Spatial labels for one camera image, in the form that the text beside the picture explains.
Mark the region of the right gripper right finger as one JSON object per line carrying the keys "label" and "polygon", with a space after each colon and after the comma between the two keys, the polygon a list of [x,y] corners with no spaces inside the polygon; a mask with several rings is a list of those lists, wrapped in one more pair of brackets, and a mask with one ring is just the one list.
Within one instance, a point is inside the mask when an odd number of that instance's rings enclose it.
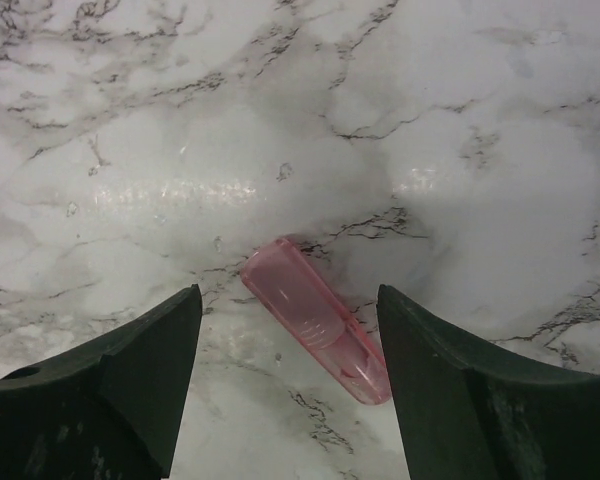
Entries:
{"label": "right gripper right finger", "polygon": [[397,289],[377,318],[414,479],[600,479],[600,375],[496,346]]}

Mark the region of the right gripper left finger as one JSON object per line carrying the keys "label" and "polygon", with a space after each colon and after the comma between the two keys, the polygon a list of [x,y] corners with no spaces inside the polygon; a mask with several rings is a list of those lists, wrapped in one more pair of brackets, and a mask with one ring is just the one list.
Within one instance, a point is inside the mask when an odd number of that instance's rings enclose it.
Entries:
{"label": "right gripper left finger", "polygon": [[191,285],[0,379],[0,479],[166,479],[202,320]]}

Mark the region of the pink eraser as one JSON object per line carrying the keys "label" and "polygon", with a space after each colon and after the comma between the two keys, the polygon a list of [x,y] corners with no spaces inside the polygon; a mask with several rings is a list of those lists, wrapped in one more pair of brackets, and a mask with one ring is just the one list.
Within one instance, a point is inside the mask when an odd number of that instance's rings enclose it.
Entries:
{"label": "pink eraser", "polygon": [[279,238],[246,261],[247,289],[357,401],[391,398],[382,352],[298,247]]}

